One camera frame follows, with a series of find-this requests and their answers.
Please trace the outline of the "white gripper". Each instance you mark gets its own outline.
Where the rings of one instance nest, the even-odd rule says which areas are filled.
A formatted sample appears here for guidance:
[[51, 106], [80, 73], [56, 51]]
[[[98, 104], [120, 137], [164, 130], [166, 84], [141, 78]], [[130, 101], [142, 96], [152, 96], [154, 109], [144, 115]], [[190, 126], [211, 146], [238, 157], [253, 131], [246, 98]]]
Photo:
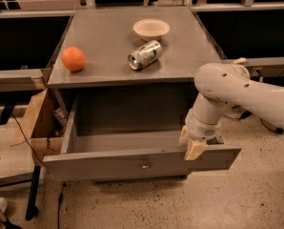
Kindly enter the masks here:
[[185, 126], [182, 127], [179, 137], [179, 145], [187, 145], [185, 159], [196, 160], [202, 155], [208, 146], [205, 140], [215, 138], [219, 128], [220, 122], [206, 124], [198, 120], [193, 111], [189, 110], [185, 117]]

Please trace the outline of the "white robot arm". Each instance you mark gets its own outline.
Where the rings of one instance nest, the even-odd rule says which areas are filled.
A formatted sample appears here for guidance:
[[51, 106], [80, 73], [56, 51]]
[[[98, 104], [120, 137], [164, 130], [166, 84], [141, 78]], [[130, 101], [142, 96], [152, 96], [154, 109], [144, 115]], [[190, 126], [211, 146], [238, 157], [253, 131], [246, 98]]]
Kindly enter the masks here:
[[198, 95], [179, 138], [187, 160], [204, 153], [207, 141], [216, 137], [220, 118], [234, 105], [284, 130], [284, 87], [251, 80], [242, 65], [205, 64], [196, 71], [194, 86]]

